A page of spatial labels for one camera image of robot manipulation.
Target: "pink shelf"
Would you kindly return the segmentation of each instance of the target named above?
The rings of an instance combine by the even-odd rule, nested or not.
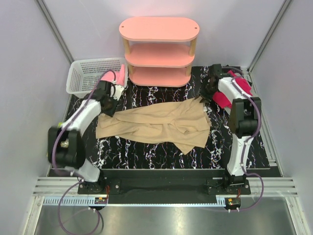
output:
[[[189,56],[190,47],[170,43],[137,43],[131,46],[131,53],[125,54],[127,62],[138,67],[183,68],[192,63],[195,56]]]
[[[130,80],[139,86],[182,87],[190,80],[186,68],[134,67]]]
[[[137,42],[189,42],[199,25],[183,17],[132,17],[119,26],[123,38]]]

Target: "white plastic basket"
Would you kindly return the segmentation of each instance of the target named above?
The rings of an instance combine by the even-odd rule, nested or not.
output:
[[[119,71],[125,65],[125,83],[127,86],[128,68],[125,58],[90,59],[74,61],[67,76],[67,93],[84,98],[90,93],[100,76],[106,70]]]

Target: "beige cloth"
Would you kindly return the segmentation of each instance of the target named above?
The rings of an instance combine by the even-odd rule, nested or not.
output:
[[[101,114],[96,138],[120,136],[142,143],[173,142],[183,154],[195,146],[204,148],[211,121],[200,100],[153,104],[116,112],[113,117]]]

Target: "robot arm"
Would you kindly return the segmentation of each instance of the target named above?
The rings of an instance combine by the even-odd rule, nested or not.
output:
[[[233,135],[233,144],[227,171],[229,176],[240,178],[244,175],[241,167],[241,156],[244,150],[244,144],[246,142],[243,158],[244,167],[246,167],[248,152],[251,142],[253,141],[251,136],[257,128],[258,119],[253,106],[246,98],[246,96],[251,96],[236,83],[234,78],[224,77],[220,79],[218,89],[232,103],[228,125]],[[257,104],[258,109],[261,110],[260,99],[258,97],[251,97],[251,99]]]
[[[202,82],[200,95],[206,101],[211,101],[213,94],[222,92],[232,103],[228,126],[233,136],[230,160],[223,178],[224,187],[242,186],[246,182],[246,175],[242,169],[246,167],[247,157],[258,122],[257,113],[246,97],[250,97],[261,111],[261,100],[251,97],[235,81],[224,73],[221,65],[209,67],[209,78]]]
[[[98,183],[104,188],[101,171],[87,159],[82,136],[100,113],[113,116],[124,87],[101,80],[89,102],[83,100],[78,110],[60,127],[51,127],[48,132],[48,160],[52,162],[52,149],[60,131],[66,128],[57,143],[55,159],[57,165],[64,166],[71,173],[81,175],[86,182]]]

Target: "black marble surface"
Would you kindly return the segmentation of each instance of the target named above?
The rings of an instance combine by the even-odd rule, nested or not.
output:
[[[118,111],[162,102],[183,101],[193,98],[206,77],[208,67],[193,67],[190,82],[181,88],[140,87],[128,81]],[[82,100],[72,96],[67,119],[79,108]],[[232,135],[227,126],[229,115],[215,102],[207,106],[212,126],[205,148],[195,147],[187,155],[171,142],[146,144],[120,137],[95,138],[97,118],[83,135],[87,158],[97,167],[120,169],[210,169],[227,165]],[[252,142],[248,155],[248,168],[269,168],[263,141],[258,135]]]

